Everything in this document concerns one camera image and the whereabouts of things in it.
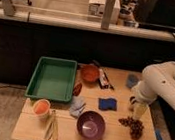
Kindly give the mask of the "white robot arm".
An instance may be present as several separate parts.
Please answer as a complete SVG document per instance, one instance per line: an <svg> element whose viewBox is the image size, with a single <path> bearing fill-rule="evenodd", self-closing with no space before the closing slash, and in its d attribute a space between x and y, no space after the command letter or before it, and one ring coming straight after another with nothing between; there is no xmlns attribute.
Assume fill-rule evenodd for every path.
<svg viewBox="0 0 175 140"><path fill-rule="evenodd" d="M146 66L132 92L130 102L135 120L139 120L159 96L175 110L175 61Z"/></svg>

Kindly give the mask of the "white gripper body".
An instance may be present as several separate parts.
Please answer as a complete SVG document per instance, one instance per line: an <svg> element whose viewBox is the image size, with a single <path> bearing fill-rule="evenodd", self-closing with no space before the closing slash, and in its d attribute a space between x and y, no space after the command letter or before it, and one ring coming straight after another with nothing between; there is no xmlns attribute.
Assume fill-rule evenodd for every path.
<svg viewBox="0 0 175 140"><path fill-rule="evenodd" d="M132 88L132 93L137 102L147 103L148 105L154 102L156 96L155 92L144 81L138 82Z"/></svg>

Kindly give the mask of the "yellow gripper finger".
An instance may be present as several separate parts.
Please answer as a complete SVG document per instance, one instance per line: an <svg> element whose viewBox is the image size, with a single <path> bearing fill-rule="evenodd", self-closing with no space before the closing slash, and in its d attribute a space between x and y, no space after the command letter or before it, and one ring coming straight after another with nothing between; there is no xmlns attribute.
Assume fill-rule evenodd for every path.
<svg viewBox="0 0 175 140"><path fill-rule="evenodd" d="M133 119L139 120L143 114L146 112L146 109L148 107L147 103L136 103L134 106L134 111L133 111Z"/></svg>

